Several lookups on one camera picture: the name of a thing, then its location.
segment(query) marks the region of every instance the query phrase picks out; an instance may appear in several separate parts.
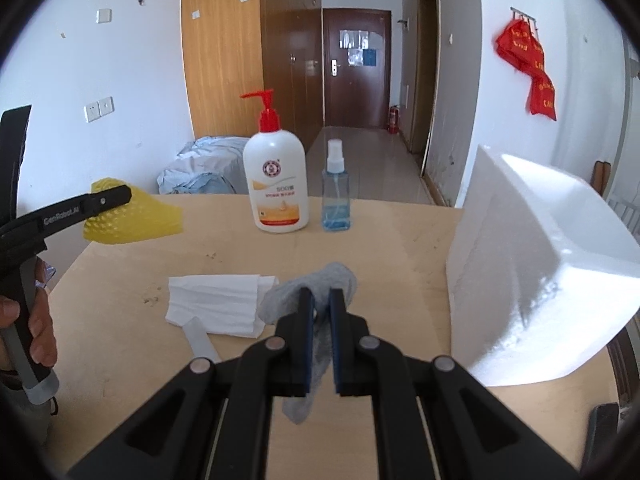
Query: hallway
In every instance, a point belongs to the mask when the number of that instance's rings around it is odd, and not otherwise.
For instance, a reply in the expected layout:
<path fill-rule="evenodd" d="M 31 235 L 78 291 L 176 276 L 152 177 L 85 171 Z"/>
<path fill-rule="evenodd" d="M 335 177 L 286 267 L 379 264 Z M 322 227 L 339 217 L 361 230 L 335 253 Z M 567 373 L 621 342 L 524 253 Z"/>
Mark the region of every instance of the hallway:
<path fill-rule="evenodd" d="M 306 155 L 310 196 L 322 196 L 322 170 L 329 139 L 342 139 L 352 199 L 434 203 L 418 176 L 414 158 L 399 136 L 389 135 L 386 130 L 332 126 L 322 129 Z"/>

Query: pump bottle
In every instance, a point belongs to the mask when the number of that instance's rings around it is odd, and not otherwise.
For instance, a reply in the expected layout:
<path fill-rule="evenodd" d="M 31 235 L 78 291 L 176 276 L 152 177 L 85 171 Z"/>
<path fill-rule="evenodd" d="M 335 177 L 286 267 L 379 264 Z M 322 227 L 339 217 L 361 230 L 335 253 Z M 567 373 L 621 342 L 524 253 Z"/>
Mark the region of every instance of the pump bottle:
<path fill-rule="evenodd" d="M 309 222 L 305 149 L 291 132 L 280 127 L 271 108 L 273 90 L 245 94 L 261 97 L 260 131 L 244 147 L 244 172 L 249 199 L 258 228 L 270 233 L 289 233 Z"/>

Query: white wall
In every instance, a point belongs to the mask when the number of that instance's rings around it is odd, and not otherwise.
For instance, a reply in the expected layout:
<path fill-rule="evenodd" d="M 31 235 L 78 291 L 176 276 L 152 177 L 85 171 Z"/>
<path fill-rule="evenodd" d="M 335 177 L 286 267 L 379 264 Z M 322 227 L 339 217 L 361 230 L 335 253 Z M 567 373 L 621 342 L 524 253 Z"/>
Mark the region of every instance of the white wall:
<path fill-rule="evenodd" d="M 322 0 L 323 9 L 376 9 L 391 11 L 391 85 L 390 106 L 400 103 L 402 77 L 402 0 Z"/>
<path fill-rule="evenodd" d="M 403 0 L 409 31 L 404 34 L 402 84 L 409 87 L 407 108 L 401 107 L 405 134 L 412 129 L 417 51 L 417 0 Z M 444 199 L 453 205 L 468 155 L 478 100 L 482 21 L 480 0 L 440 0 L 440 82 L 426 171 Z M 453 44 L 449 36 L 453 35 Z"/>
<path fill-rule="evenodd" d="M 558 122 L 526 109 L 530 77 L 495 53 L 515 7 L 537 19 L 545 71 L 556 87 Z M 478 108 L 457 205 L 479 144 L 589 180 L 596 160 L 613 162 L 622 128 L 625 65 L 620 27 L 600 0 L 482 0 Z"/>
<path fill-rule="evenodd" d="M 112 23 L 95 23 L 101 7 L 113 9 Z M 115 112 L 87 124 L 83 106 L 107 96 Z M 25 104 L 33 110 L 21 211 L 87 192 L 105 176 L 157 192 L 159 171 L 193 139 L 180 0 L 47 0 L 0 73 L 0 110 Z M 70 229 L 46 257 L 64 271 L 85 245 Z"/>

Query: wooden table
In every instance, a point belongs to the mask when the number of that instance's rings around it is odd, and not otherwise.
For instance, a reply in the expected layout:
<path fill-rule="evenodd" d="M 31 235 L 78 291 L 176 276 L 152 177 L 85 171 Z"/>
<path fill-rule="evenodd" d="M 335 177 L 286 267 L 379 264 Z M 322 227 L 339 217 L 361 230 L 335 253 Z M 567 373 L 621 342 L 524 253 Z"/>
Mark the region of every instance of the wooden table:
<path fill-rule="evenodd" d="M 422 359 L 449 352 L 444 262 L 460 210 L 355 201 L 350 231 L 326 234 L 314 198 L 308 227 L 270 235 L 254 226 L 245 196 L 164 200 L 184 208 L 183 234 L 125 246 L 91 244 L 51 295 L 62 387 L 48 451 L 61 468 L 98 444 L 192 357 L 182 330 L 164 320 L 170 276 L 275 274 L 282 282 L 343 262 L 358 277 L 350 310 L 367 319 L 371 333 Z M 253 342 L 211 339 L 223 359 Z M 606 350 L 568 377 L 495 388 L 494 394 L 574 465 L 590 410 L 616 400 Z M 376 478 L 369 400 L 337 397 L 329 372 L 305 424 L 291 424 L 276 402 L 268 477 Z"/>

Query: finger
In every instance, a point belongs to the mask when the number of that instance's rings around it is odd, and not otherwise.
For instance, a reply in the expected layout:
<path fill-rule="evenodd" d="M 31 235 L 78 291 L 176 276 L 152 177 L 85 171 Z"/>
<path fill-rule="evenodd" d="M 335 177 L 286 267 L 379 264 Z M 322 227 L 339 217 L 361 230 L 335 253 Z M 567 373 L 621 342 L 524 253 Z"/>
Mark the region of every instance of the finger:
<path fill-rule="evenodd" d="M 49 313 L 49 297 L 42 288 L 36 288 L 36 298 L 29 316 L 29 330 L 31 335 L 38 337 L 43 330 L 53 324 Z"/>
<path fill-rule="evenodd" d="M 52 367 L 56 363 L 58 360 L 58 348 L 52 326 L 46 327 L 44 332 L 33 340 L 30 353 L 31 359 L 43 366 Z"/>
<path fill-rule="evenodd" d="M 0 296 L 0 328 L 8 328 L 18 319 L 20 304 Z"/>

